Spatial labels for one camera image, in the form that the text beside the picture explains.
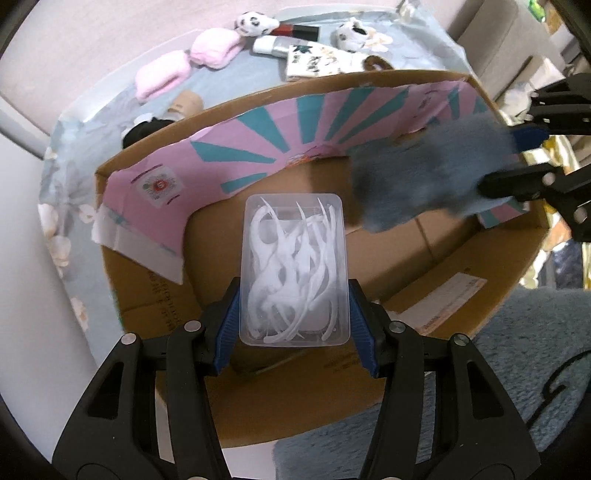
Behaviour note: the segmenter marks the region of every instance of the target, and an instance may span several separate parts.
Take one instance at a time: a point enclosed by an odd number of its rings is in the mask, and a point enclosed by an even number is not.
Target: panda plush toy
[[[243,37],[267,35],[278,27],[279,20],[275,20],[259,12],[246,12],[239,15],[234,22],[234,30]]]

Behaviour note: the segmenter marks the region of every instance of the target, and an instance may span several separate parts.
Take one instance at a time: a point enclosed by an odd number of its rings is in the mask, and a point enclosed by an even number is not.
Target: printed label
[[[390,315],[390,318],[400,320],[424,335],[456,313],[485,284],[484,278],[456,273],[408,310]]]
[[[183,189],[183,184],[168,167],[158,167],[141,175],[138,192],[156,208],[170,203]]]

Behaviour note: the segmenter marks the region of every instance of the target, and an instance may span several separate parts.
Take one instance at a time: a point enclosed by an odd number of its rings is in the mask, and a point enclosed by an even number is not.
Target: metal screw
[[[121,337],[121,343],[124,345],[131,345],[138,339],[137,335],[134,333],[126,333]]]
[[[190,320],[189,322],[185,323],[184,328],[188,332],[197,332],[201,329],[201,322],[198,320]]]
[[[468,343],[470,343],[470,339],[463,333],[458,333],[457,335],[454,335],[453,343],[459,346],[466,346]]]
[[[574,211],[574,221],[579,225],[587,219],[587,210],[585,207],[579,207]]]
[[[542,177],[542,183],[549,187],[556,181],[556,175],[551,171]]]
[[[406,330],[406,325],[403,324],[402,322],[395,320],[390,323],[389,328],[390,328],[390,332],[392,332],[392,333],[402,333],[403,331]]]

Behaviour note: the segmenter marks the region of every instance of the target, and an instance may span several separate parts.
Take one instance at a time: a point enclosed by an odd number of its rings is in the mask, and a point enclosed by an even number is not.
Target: blue gripper pad
[[[230,361],[240,328],[240,289],[237,289],[216,338],[213,367],[219,374]]]
[[[351,336],[355,342],[361,365],[369,374],[378,377],[378,362],[375,358],[375,341],[369,332],[365,317],[355,298],[355,292],[349,287],[349,315],[351,321]]]
[[[536,124],[509,127],[509,132],[515,140],[515,153],[540,148],[542,143],[550,138],[550,130]]]

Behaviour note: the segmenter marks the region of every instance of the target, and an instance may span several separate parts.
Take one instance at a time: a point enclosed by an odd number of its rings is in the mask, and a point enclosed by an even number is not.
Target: pink towel
[[[172,90],[190,76],[189,56],[182,50],[172,51],[138,70],[135,97],[139,102],[147,102]]]
[[[200,34],[191,48],[191,60],[216,70],[224,68],[244,47],[245,39],[234,30],[210,28]]]

